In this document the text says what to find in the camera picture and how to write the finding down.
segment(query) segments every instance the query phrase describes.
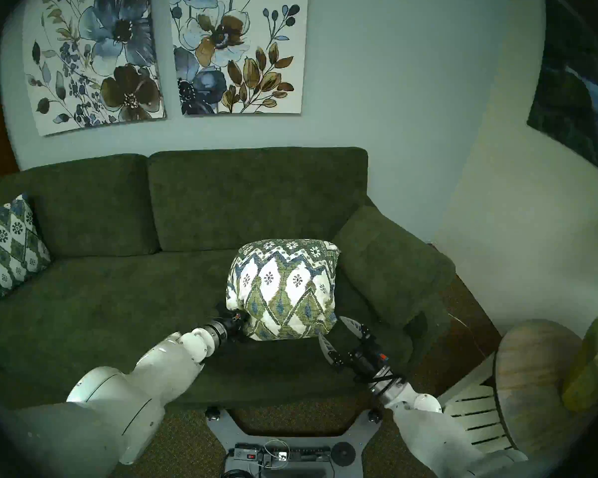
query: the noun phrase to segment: blue flower painting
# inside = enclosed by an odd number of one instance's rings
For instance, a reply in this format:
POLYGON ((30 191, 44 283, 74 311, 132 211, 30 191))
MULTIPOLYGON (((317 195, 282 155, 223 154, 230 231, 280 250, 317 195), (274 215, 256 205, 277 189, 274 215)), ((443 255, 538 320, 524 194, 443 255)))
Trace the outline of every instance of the blue flower painting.
POLYGON ((308 0, 169 0, 184 115, 300 113, 308 0))
POLYGON ((40 135, 166 116, 150 0, 27 0, 23 58, 40 135))

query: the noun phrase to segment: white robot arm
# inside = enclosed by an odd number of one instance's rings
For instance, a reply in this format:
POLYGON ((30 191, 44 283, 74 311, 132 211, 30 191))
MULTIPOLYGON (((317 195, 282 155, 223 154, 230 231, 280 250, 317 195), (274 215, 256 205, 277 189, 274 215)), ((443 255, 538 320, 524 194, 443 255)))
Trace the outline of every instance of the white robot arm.
POLYGON ((105 477, 132 464, 149 444, 164 406, 190 387, 203 360, 243 326, 242 314, 216 319, 151 348, 128 374, 100 366, 73 387, 67 402, 0 419, 16 447, 43 476, 105 477))
POLYGON ((364 325, 347 317, 339 319, 360 339, 360 346, 342 356, 320 335, 326 359, 338 370, 345 366, 352 368, 384 407, 394 411, 394 421, 407 448, 436 476, 481 477, 527 460, 523 453, 513 449, 490 454, 478 451, 454 418, 442 412, 435 397, 415 392, 410 383, 392 373, 388 357, 364 325))

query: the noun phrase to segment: white wall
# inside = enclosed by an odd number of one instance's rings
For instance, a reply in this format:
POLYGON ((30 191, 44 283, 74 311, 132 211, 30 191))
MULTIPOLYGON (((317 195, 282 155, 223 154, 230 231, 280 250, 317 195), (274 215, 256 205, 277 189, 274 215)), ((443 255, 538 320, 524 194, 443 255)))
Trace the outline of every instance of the white wall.
POLYGON ((430 241, 485 109, 506 0, 309 0, 303 114, 185 118, 180 114, 168 0, 152 0, 167 120, 40 137, 27 101, 23 6, 5 25, 0 84, 21 169, 120 152, 364 147, 369 194, 430 241))
POLYGON ((499 331, 531 318, 583 335, 598 315, 598 170, 525 123, 543 0, 510 0, 483 123, 436 246, 499 331))

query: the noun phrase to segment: robot base platform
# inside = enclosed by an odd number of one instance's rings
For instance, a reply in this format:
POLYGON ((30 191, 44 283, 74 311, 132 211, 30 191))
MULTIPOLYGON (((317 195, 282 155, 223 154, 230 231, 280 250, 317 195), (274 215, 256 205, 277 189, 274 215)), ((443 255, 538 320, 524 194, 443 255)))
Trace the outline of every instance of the robot base platform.
POLYGON ((248 435, 225 410, 209 408, 207 425, 220 441, 226 453, 224 471, 249 471, 262 478, 363 478, 361 454, 381 427, 381 415, 363 411, 343 434, 336 437, 276 437, 248 435), (275 455, 273 458, 266 448, 275 455))

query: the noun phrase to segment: floor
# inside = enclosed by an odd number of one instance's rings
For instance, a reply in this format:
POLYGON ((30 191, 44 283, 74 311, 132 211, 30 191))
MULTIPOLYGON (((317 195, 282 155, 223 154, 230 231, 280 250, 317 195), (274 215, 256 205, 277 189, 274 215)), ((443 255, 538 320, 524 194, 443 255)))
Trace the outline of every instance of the floor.
MULTIPOLYGON (((410 383, 417 392, 440 395, 497 348, 501 336, 463 282, 456 277, 441 293, 451 330, 429 352, 410 383)), ((304 400, 281 406, 231 411, 240 426, 260 435, 337 435, 372 405, 369 392, 304 400)), ((365 478, 433 478, 412 456, 385 412, 381 429, 363 454, 365 478)), ((206 426, 203 412, 168 408, 157 435, 132 466, 118 465, 117 478, 219 476, 224 450, 206 426)))

